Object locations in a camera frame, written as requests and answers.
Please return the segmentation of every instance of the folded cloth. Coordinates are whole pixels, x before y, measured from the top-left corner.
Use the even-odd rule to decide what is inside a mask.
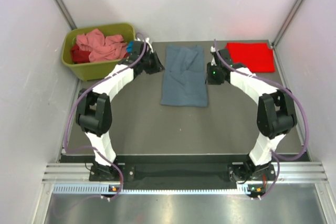
[[[104,37],[104,34],[95,29],[89,33],[77,35],[77,45],[80,50],[90,51],[90,62],[116,60],[124,58],[127,53],[127,43],[121,35]]]
[[[275,72],[273,51],[266,43],[229,42],[226,48],[234,63],[243,63],[253,73]]]
[[[80,50],[77,44],[75,44],[70,50],[71,59],[74,63],[89,63],[90,53],[90,51]]]
[[[205,85],[204,50],[201,46],[166,47],[162,105],[208,106]]]

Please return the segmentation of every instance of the gray-blue cloth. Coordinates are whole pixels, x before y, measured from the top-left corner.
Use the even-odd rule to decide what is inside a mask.
[[[201,46],[167,46],[161,104],[208,106],[204,50]]]

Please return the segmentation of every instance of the laundry basket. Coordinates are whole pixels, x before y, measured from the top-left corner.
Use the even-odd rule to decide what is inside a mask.
[[[125,42],[130,42],[135,39],[134,27],[128,23],[79,28],[69,32],[64,40],[62,62],[65,66],[69,67],[80,80],[83,81],[104,78],[114,69],[120,60],[74,64],[71,59],[70,50],[76,43],[77,35],[86,34],[96,28],[99,29],[105,36],[120,34],[124,38]]]

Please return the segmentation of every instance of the red towel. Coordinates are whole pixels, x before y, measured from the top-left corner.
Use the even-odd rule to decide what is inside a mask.
[[[124,38],[117,34],[107,36],[98,30],[77,35],[76,44],[81,50],[91,51],[90,62],[117,60],[124,58],[127,53],[127,43]]]
[[[266,43],[235,43],[226,45],[234,63],[245,64],[254,73],[275,72],[273,51]]]
[[[75,44],[71,50],[71,58],[74,63],[89,63],[90,51],[82,51],[79,49],[79,46]]]

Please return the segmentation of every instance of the dark gray table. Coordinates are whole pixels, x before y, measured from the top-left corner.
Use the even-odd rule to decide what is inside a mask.
[[[153,43],[161,63],[168,44],[201,45],[205,64],[211,61],[212,41]],[[223,48],[226,41],[219,41]],[[259,74],[281,82],[275,73]],[[112,146],[117,154],[247,154],[257,136],[257,106],[247,95],[225,83],[207,86],[207,108],[160,105],[163,73],[141,74],[125,86],[111,103]],[[83,82],[87,88],[94,82]],[[78,125],[73,125],[70,149],[90,144]],[[279,144],[280,153],[298,153],[301,144],[293,129]]]

